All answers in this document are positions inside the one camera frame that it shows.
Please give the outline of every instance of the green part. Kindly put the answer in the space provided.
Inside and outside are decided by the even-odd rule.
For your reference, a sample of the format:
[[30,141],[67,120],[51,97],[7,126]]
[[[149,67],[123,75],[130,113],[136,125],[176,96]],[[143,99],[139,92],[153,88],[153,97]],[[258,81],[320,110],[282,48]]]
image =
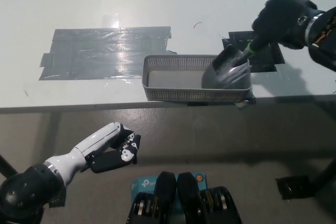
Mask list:
[[251,44],[251,42],[247,45],[247,50],[248,50],[251,54],[254,55],[256,52],[253,51],[253,50],[250,48],[250,44]]

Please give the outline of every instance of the gray plastic scoop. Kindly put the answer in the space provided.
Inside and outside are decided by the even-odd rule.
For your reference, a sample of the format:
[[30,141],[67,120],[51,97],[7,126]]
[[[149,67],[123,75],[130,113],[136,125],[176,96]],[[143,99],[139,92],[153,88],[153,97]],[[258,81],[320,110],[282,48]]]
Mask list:
[[248,50],[242,52],[229,45],[205,70],[202,76],[202,89],[246,88],[250,85],[251,70],[248,61],[250,55]]

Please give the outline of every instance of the white robotic arm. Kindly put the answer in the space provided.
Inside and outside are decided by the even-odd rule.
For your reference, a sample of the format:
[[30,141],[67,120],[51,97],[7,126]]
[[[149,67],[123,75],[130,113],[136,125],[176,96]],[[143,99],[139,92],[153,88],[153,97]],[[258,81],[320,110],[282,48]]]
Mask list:
[[[100,130],[94,132],[86,139],[77,144],[69,153],[62,156],[53,156],[45,161],[45,165],[55,174],[63,179],[65,186],[69,185],[75,173],[85,169],[94,162],[94,158],[100,156],[112,145],[122,131],[130,130],[120,123],[110,123]],[[124,139],[123,147],[128,147],[130,142],[135,137],[134,132]],[[132,142],[131,146],[136,150],[139,148],[139,143]],[[130,161],[136,153],[131,153],[129,150],[122,150],[120,157],[125,162]]]
[[[65,188],[77,172],[95,173],[137,163],[140,135],[120,123],[110,123],[77,144],[69,153],[53,156],[44,164],[5,180],[0,186],[0,223],[28,223],[43,205],[63,206]],[[106,151],[109,147],[115,151]]]

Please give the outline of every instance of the mesh basket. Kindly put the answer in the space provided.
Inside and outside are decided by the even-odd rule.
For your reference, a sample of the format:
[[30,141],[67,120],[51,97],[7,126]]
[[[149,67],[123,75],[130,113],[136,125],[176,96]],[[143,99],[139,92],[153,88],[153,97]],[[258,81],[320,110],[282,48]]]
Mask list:
[[185,89],[149,87],[151,71],[205,71],[214,55],[149,55],[144,60],[142,85],[148,100],[170,102],[241,102],[251,87],[244,89]]

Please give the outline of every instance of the gray floor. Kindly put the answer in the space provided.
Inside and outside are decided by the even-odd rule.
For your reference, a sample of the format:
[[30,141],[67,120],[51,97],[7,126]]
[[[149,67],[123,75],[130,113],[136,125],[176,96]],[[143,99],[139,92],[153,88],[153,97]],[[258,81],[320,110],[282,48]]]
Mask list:
[[0,115],[1,154],[22,172],[112,121],[142,135],[139,163],[78,174],[43,223],[125,223],[132,181],[162,170],[205,172],[231,191],[243,223],[336,223],[335,187],[284,201],[275,183],[314,176],[336,153],[335,121],[312,104]]

